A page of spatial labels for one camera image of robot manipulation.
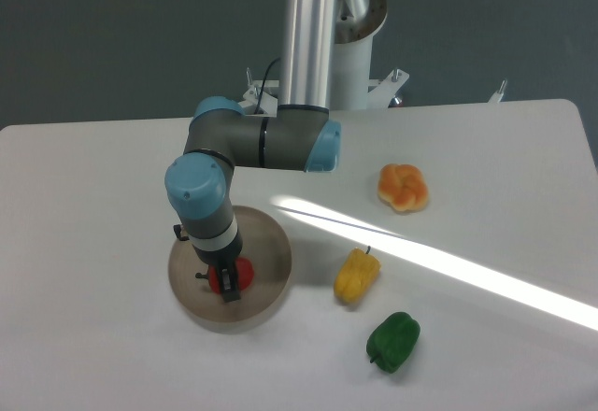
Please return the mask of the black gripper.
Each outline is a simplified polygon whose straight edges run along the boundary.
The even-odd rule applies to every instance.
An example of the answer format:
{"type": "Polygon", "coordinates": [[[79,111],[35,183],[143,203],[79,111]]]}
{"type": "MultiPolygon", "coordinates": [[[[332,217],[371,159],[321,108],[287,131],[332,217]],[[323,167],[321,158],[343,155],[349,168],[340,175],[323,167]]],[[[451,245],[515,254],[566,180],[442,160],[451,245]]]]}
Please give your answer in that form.
{"type": "MultiPolygon", "coordinates": [[[[228,226],[193,225],[190,233],[182,224],[176,224],[173,230],[178,240],[191,243],[200,260],[209,265],[217,266],[220,262],[227,265],[236,259],[243,248],[236,223],[228,226]]],[[[218,266],[216,276],[222,300],[225,303],[238,301],[241,290],[236,265],[218,266]]]]}

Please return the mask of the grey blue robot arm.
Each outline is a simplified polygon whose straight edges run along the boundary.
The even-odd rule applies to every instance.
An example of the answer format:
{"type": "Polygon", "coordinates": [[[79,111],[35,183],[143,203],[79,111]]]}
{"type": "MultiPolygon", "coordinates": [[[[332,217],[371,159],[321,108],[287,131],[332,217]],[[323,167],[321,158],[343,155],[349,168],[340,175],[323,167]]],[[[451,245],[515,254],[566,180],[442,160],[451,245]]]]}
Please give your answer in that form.
{"type": "Polygon", "coordinates": [[[386,12],[386,0],[286,0],[276,115],[248,115],[221,96],[196,108],[164,185],[195,252],[214,269],[224,301],[241,292],[235,260],[242,237],[230,201],[235,168],[336,168],[341,128],[329,117],[333,46],[371,35],[386,12]]]}

